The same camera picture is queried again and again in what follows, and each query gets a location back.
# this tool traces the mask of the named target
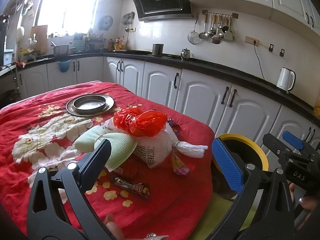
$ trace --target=blue gripper pad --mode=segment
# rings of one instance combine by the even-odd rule
[[[240,194],[244,187],[242,171],[229,154],[225,144],[219,138],[214,139],[212,142],[212,154],[222,170],[229,187]]]
[[[297,150],[303,149],[302,141],[288,131],[285,131],[282,133],[282,139],[285,140],[290,145],[292,145],[293,147],[295,147]]]

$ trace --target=white electric kettle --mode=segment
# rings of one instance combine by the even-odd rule
[[[293,89],[296,82],[296,74],[288,68],[282,68],[278,79],[277,87],[289,92]]]

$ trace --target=pot handle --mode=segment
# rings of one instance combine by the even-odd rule
[[[293,77],[293,81],[292,81],[291,87],[288,89],[288,92],[290,92],[290,91],[293,89],[294,84],[295,84],[295,82],[296,82],[296,73],[291,70],[290,74],[291,74],[291,76]]]

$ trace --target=power outlet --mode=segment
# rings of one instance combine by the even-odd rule
[[[255,38],[251,38],[249,36],[245,36],[244,37],[244,42],[250,43],[252,45],[254,45],[254,41],[256,41],[256,46],[259,45],[259,40],[255,39]]]

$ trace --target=black countertop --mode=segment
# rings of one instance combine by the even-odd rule
[[[212,63],[204,60],[191,58],[189,61],[182,61],[172,55],[156,57],[152,55],[146,55],[147,52],[108,52],[108,53],[89,53],[81,52],[74,55],[68,55],[56,59],[52,56],[48,56],[46,59],[37,60],[35,62],[27,63],[26,68],[38,66],[42,64],[52,63],[56,61],[66,61],[75,58],[83,57],[118,57],[118,58],[129,58],[135,60],[142,60],[151,63],[166,65],[179,69],[188,69],[199,73],[207,74],[216,78],[220,78],[239,86],[245,87],[252,91],[255,91],[261,95],[271,98],[284,106],[294,110],[298,114],[302,115],[309,121],[313,122],[320,127],[320,119],[318,119],[313,113],[313,107],[296,97],[295,95],[280,90],[276,85],[267,82],[261,78],[242,72],[240,70]]]

